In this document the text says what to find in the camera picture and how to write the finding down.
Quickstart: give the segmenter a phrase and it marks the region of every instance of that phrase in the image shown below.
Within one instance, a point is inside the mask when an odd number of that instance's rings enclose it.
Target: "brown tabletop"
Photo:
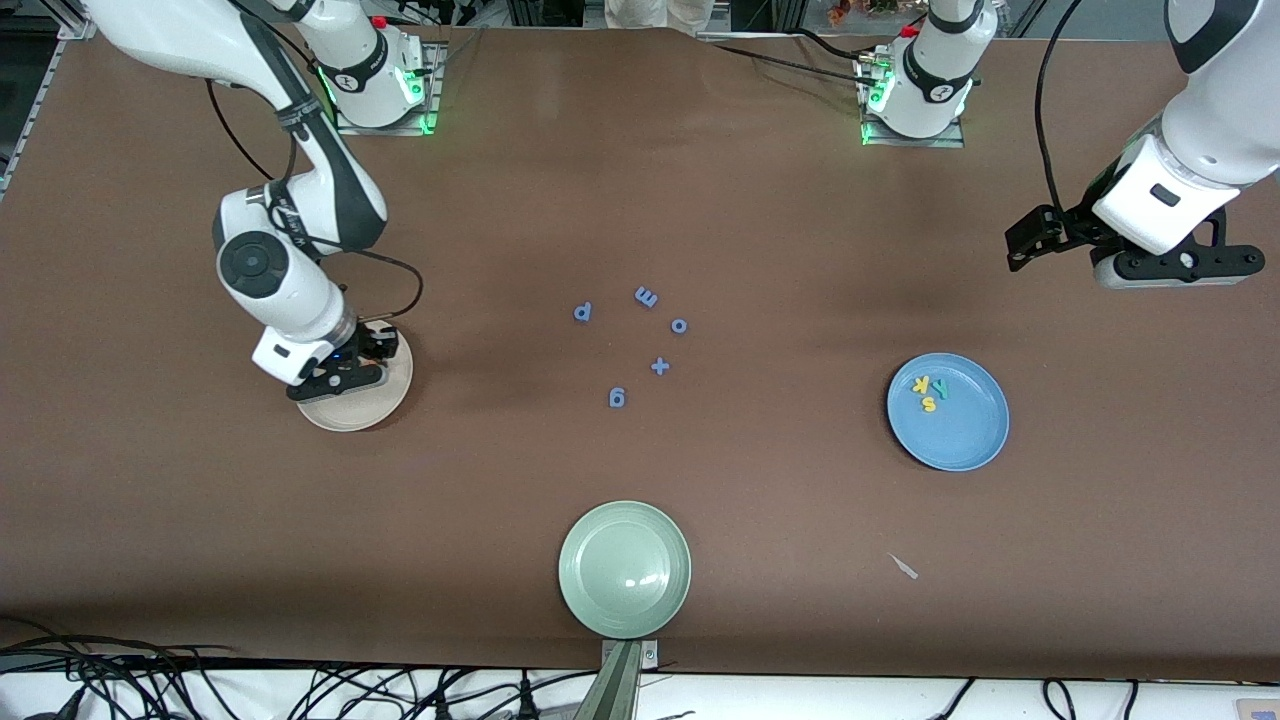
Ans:
[[[928,151],[860,146],[841,81],[675,32],[486,31],[436,136],[351,141],[390,208],[376,249],[429,290],[404,405],[332,434],[251,364],[261,327],[214,273],[219,199],[261,179],[204,83],[73,44],[0,204],[0,609],[247,656],[586,666],[559,543],[635,498],[692,548],[659,635],[682,670],[1275,679],[1280,270],[1107,292],[1082,250],[1009,273],[1005,228],[1046,200],[1042,51],[997,41],[968,147]],[[1181,83],[1164,46],[1064,44],[1065,199]],[[220,96],[282,172],[268,109]],[[1230,229],[1268,249],[1262,186]],[[361,311],[412,292],[325,266]],[[888,378],[929,351],[1005,388],[980,470],[888,430]]]

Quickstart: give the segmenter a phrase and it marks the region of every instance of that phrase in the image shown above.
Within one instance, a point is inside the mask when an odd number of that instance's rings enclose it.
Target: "beige pants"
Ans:
[[[604,22],[617,28],[669,27],[685,35],[707,29],[714,0],[604,0]]]

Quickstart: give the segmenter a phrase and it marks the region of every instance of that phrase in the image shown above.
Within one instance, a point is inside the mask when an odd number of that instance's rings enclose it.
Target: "cable connector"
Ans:
[[[534,703],[534,689],[529,685],[529,673],[520,676],[520,712],[516,720],[538,720],[538,706]]]

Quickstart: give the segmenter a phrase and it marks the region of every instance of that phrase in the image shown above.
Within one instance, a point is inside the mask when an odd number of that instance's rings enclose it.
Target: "white floor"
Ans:
[[[388,671],[372,671],[360,678],[374,684]],[[532,680],[559,673],[538,671]],[[312,674],[305,670],[230,670],[210,673],[239,720],[284,720],[307,692]],[[416,687],[425,694],[435,687],[438,673],[415,673]],[[485,670],[465,678],[451,688],[452,697],[518,680],[516,671]],[[544,710],[572,706],[586,693],[590,678],[568,680],[535,693]],[[187,676],[197,710],[207,720],[230,720],[196,674]],[[909,678],[774,678],[733,675],[646,675],[640,689],[637,720],[671,720],[686,715],[691,720],[929,720],[941,714],[961,680]],[[76,684],[59,673],[28,673],[0,676],[0,720],[22,720],[38,712],[56,712],[70,697]],[[1119,720],[1129,685],[1123,682],[1068,683],[1079,720]],[[412,697],[407,678],[389,685],[394,693]],[[332,719],[360,689],[346,685],[326,697],[308,717]],[[137,716],[142,707],[131,692],[118,691],[120,705]],[[463,705],[452,705],[457,720],[474,719],[493,708],[509,691]],[[1065,703],[1056,696],[1065,715]],[[1238,712],[1238,700],[1262,701]],[[170,703],[177,711],[177,702]],[[512,711],[516,703],[508,706]],[[1266,711],[1280,711],[1280,688],[1234,684],[1143,683],[1134,705],[1133,720],[1265,720]],[[346,716],[351,720],[397,720],[402,714],[394,703],[365,702]],[[544,717],[552,715],[547,712]],[[434,717],[430,710],[424,719]],[[952,715],[954,720],[1016,717],[1055,720],[1041,697],[1037,680],[978,680]],[[86,696],[78,720],[109,720],[104,701]]]

